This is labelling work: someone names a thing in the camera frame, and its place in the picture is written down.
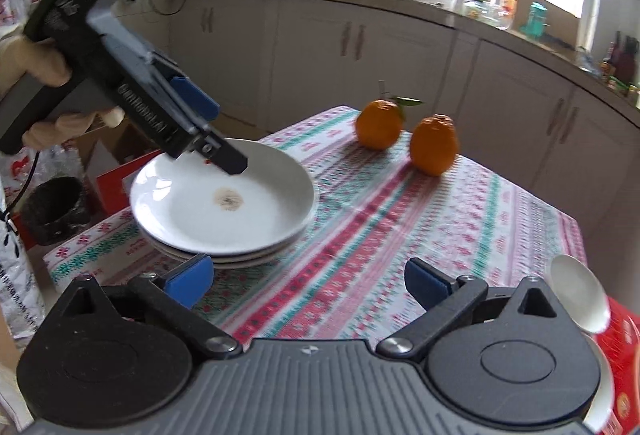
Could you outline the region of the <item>gloved left hand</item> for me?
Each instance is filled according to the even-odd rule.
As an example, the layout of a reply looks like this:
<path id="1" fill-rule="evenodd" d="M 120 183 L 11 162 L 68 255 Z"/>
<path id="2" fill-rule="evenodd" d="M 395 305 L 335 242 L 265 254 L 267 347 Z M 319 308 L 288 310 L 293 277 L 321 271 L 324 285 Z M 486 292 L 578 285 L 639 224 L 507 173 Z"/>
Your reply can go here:
<path id="1" fill-rule="evenodd" d="M 16 84 L 25 76 L 50 88 L 59 88 L 70 80 L 72 72 L 63 56 L 47 42 L 35 43 L 22 34 L 14 34 L 1 40 L 1 98 L 16 92 Z M 90 114 L 61 114 L 55 121 L 33 124 L 23 135 L 25 147 L 37 151 L 49 149 L 77 138 L 100 118 L 105 126 L 114 129 L 125 112 L 119 107 L 92 111 Z"/>

